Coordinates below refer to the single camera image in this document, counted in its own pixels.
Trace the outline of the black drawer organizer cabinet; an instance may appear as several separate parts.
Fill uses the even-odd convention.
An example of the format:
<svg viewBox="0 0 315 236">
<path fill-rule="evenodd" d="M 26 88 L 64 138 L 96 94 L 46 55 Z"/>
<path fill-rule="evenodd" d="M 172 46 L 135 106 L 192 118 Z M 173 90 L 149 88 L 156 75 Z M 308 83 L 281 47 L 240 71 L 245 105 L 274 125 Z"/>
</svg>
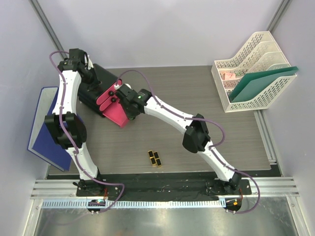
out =
<svg viewBox="0 0 315 236">
<path fill-rule="evenodd" d="M 100 65 L 96 66 L 96 73 L 100 80 L 100 83 L 81 83 L 78 90 L 79 101 L 85 104 L 88 108 L 96 112 L 101 117 L 104 117 L 99 110 L 99 106 L 96 104 L 98 97 L 103 94 L 108 88 L 110 88 L 114 82 L 117 81 L 117 76 L 104 69 Z"/>
</svg>

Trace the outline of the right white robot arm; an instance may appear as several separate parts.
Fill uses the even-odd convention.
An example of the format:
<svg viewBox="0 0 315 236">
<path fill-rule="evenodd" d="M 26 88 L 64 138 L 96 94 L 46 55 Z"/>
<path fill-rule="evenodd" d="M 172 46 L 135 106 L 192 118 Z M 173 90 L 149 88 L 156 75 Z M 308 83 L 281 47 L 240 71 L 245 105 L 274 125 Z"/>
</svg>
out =
<svg viewBox="0 0 315 236">
<path fill-rule="evenodd" d="M 242 176 L 216 149 L 209 136 L 207 121 L 201 114 L 193 116 L 181 112 L 153 96 L 146 89 L 136 92 L 126 84 L 115 85 L 114 88 L 115 95 L 129 120 L 146 114 L 173 126 L 183 134 L 183 147 L 191 153 L 200 155 L 213 168 L 222 181 L 224 192 L 234 194 L 239 190 Z"/>
</svg>

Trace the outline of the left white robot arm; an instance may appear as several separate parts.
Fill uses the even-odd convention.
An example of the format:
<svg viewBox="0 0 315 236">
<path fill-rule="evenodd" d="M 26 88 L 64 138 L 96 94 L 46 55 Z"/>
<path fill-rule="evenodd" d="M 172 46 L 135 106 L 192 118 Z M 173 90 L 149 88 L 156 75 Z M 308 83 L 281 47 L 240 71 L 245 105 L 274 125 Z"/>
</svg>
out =
<svg viewBox="0 0 315 236">
<path fill-rule="evenodd" d="M 59 89 L 55 107 L 44 123 L 55 144 L 64 149 L 75 163 L 80 182 L 89 181 L 88 191 L 100 196 L 105 184 L 100 179 L 98 167 L 94 164 L 87 148 L 87 130 L 77 116 L 77 96 L 81 83 L 90 84 L 94 80 L 93 64 L 88 54 L 81 49 L 70 49 L 68 57 L 56 65 L 49 59 L 59 74 Z"/>
</svg>

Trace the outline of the pink drawer front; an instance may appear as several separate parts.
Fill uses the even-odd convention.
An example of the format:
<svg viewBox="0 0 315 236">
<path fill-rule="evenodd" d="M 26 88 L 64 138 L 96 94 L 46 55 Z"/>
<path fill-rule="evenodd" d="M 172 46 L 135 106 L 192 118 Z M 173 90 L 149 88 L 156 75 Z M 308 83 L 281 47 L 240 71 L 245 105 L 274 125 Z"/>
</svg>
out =
<svg viewBox="0 0 315 236">
<path fill-rule="evenodd" d="M 123 128 L 129 122 L 122 106 L 119 102 L 112 103 L 107 109 L 105 109 L 102 114 L 117 124 L 120 128 Z"/>
</svg>

